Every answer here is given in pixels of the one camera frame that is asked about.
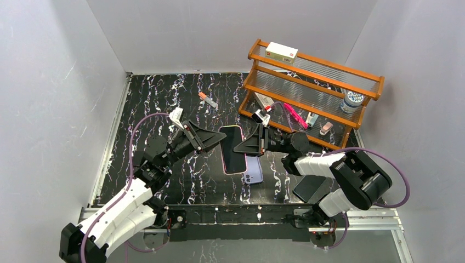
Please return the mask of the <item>black screen smartphone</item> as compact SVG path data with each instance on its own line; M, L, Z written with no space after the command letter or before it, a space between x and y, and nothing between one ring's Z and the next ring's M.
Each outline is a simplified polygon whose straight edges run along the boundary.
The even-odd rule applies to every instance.
M243 139L241 127L238 125L223 126L219 128L219 131L226 135L226 138L220 142L224 173L231 175L245 172L247 170L245 154L234 151Z

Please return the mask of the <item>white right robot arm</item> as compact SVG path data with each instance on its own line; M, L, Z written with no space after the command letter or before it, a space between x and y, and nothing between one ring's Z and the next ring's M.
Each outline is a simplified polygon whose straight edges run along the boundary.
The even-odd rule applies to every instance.
M323 225L334 216L353 208L370 209L392 186L390 176L361 148L349 147L310 155L304 132L270 135L269 128L257 125L253 134L234 147L234 152L262 156L265 152L285 153L281 162L285 170L298 176L322 176L339 186L299 216L312 225Z

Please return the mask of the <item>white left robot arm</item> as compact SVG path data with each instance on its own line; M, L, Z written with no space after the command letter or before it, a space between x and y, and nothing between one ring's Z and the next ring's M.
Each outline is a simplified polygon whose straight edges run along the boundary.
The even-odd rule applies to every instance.
M134 155L132 181L93 215L61 231L59 257L64 262L106 262L124 242L144 228L168 221L168 205L155 197L171 176L171 167L193 152L208 152L226 134L191 121L170 140L154 135Z

